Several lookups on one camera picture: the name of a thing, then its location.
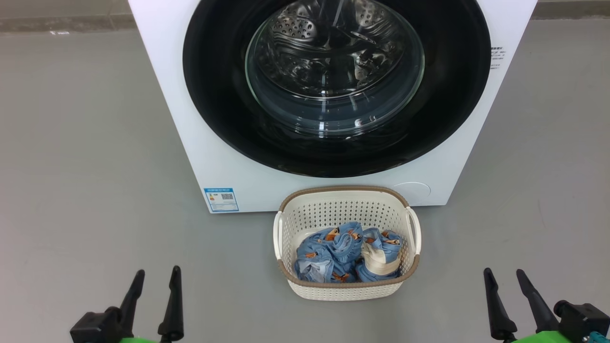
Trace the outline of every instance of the washing machine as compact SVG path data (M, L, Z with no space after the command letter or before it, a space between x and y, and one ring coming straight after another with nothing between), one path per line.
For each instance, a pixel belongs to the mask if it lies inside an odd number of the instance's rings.
M446 204L536 0L129 0L212 213Z

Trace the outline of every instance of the blue and white sticker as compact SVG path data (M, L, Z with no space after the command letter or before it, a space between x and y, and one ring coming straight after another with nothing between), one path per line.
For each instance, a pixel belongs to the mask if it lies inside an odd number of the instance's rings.
M212 212L239 212L233 188L204 188Z

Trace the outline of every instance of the round glass window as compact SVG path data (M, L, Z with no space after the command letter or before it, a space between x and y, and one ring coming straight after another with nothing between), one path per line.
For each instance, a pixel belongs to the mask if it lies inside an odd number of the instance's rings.
M411 100L424 52L413 27L373 0L300 0L256 31L246 77L257 102L301 134L352 136Z

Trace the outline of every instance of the black round door frame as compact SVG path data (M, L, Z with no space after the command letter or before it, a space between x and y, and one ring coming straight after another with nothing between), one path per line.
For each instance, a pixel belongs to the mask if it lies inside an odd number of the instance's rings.
M464 123L483 94L491 64L486 21L476 0L378 1L413 25L426 54L418 92L381 128L350 139L311 137L275 122L258 105L245 79L245 50L256 29L293 0L199 3L183 52L199 114L243 155L299 175L367 175L431 151Z

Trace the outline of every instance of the basket handle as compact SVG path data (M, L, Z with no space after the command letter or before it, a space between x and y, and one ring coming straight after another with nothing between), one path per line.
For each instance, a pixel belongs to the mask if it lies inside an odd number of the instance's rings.
M412 221L415 229L411 229L413 231L413 237L415 241L415 254L419 255L422 251L422 228L419 224L419 219L417 218L417 214L410 206L406 207L407 210L407 222Z
M280 244L282 244L282 211L279 211L275 215L275 219L273 220L273 249L275 251L276 259L282 259Z

